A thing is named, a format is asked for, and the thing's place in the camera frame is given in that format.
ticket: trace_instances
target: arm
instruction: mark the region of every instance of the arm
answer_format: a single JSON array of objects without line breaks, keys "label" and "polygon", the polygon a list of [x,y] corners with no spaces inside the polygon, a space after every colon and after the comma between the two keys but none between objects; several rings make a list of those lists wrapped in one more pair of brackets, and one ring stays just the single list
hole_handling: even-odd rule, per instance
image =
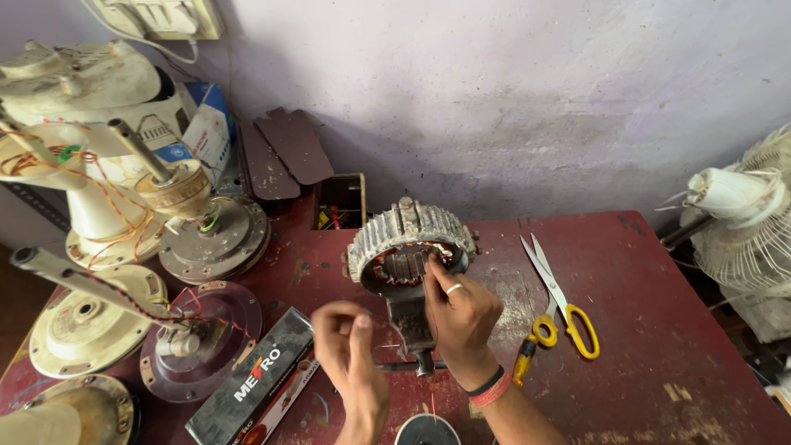
[{"label": "arm", "polygon": [[346,421],[336,445],[379,443],[388,418],[388,382],[373,363],[373,323],[351,302],[331,302],[311,316],[316,359],[343,398]]},{"label": "arm", "polygon": [[[461,288],[445,294],[444,289]],[[499,364],[486,341],[502,313],[500,299],[464,275],[451,275],[431,255],[423,284],[426,317],[437,350],[465,391],[477,390],[497,372]],[[565,444],[552,423],[511,386],[496,401],[481,408],[501,445]]]}]

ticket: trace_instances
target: bolt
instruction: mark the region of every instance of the bolt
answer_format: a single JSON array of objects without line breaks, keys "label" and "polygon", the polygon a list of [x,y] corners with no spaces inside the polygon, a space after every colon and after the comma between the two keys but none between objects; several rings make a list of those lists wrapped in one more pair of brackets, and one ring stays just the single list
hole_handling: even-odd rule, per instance
[{"label": "bolt", "polygon": [[411,205],[412,205],[412,198],[410,198],[409,196],[404,196],[403,198],[401,198],[401,199],[398,201],[398,207],[400,207],[400,208],[401,208],[401,210],[406,210],[406,209],[408,209],[408,208],[409,208]]}]

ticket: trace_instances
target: power cord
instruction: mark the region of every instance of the power cord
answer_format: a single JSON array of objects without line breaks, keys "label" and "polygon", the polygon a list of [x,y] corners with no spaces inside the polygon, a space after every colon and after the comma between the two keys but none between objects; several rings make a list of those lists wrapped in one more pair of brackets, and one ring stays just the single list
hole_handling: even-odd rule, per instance
[{"label": "power cord", "polygon": [[143,38],[140,38],[140,37],[137,37],[137,36],[133,36],[133,35],[131,35],[128,32],[121,31],[120,29],[116,28],[115,26],[110,25],[109,23],[107,23],[107,21],[91,5],[88,4],[88,0],[80,0],[80,2],[82,2],[82,5],[85,8],[88,9],[88,11],[93,15],[94,18],[96,18],[99,21],[99,23],[101,23],[105,28],[107,28],[110,31],[112,31],[115,34],[117,34],[119,37],[122,37],[122,38],[128,39],[128,40],[134,40],[136,42],[140,42],[140,43],[143,43],[143,44],[150,45],[150,46],[158,49],[159,51],[162,51],[165,54],[168,54],[171,57],[173,57],[174,59],[176,59],[176,60],[178,60],[180,62],[183,62],[183,63],[190,63],[190,64],[192,64],[192,63],[198,62],[198,41],[195,39],[194,36],[190,36],[190,38],[187,39],[187,41],[190,44],[190,47],[192,48],[192,59],[186,59],[186,58],[184,58],[184,57],[182,57],[180,55],[177,55],[175,52],[170,51],[169,49],[163,47],[162,45],[160,45],[160,44],[158,44],[156,42],[152,42],[151,40],[146,40],[146,39],[143,39]]}]

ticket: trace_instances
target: metro box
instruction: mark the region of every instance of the metro box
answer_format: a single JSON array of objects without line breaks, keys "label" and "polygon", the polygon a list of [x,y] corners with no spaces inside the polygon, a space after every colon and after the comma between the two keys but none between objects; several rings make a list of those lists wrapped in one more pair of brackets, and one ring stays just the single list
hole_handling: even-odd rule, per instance
[{"label": "metro box", "polygon": [[201,445],[260,445],[318,367],[310,320],[292,307],[184,427]]},{"label": "metro box", "polygon": [[222,100],[219,86],[209,82],[187,82],[184,86],[199,104],[198,111],[178,143],[163,146],[154,153],[165,162],[200,160],[209,181],[217,187],[237,139],[237,126]]}]

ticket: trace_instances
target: black wristband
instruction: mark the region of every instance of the black wristband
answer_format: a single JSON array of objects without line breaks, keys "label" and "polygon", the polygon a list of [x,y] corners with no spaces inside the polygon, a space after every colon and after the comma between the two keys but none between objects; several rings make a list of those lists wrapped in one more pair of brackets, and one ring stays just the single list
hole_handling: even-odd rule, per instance
[{"label": "black wristband", "polygon": [[503,369],[502,365],[500,365],[500,367],[497,368],[497,372],[492,375],[492,378],[487,380],[486,383],[481,385],[480,388],[474,391],[467,391],[467,397],[478,397],[479,395],[487,392],[492,386],[494,386],[495,383],[498,382],[498,380],[500,380],[500,377],[502,377],[504,373],[505,369]]}]

